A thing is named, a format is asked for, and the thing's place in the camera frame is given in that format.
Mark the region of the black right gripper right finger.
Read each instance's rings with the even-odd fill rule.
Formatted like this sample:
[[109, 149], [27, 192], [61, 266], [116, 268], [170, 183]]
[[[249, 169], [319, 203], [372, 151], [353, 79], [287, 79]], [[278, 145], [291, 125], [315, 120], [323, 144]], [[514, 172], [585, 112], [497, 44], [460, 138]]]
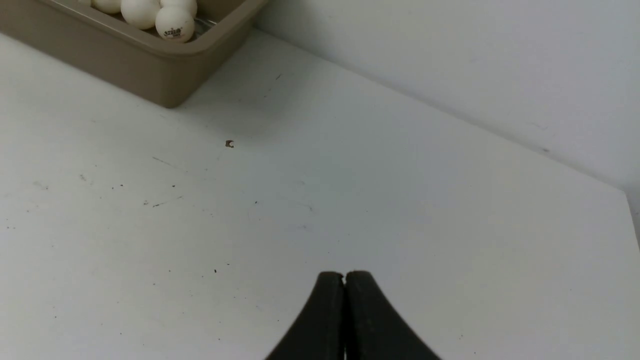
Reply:
[[346, 275], [348, 360], [439, 360], [391, 305], [367, 271]]

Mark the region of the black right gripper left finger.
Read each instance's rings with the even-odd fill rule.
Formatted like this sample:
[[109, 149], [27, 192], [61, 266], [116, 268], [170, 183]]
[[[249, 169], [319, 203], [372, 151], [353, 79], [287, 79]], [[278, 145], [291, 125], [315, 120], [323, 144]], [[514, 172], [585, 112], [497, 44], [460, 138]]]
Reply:
[[345, 283], [338, 272], [320, 272], [310, 296], [268, 360], [343, 360]]

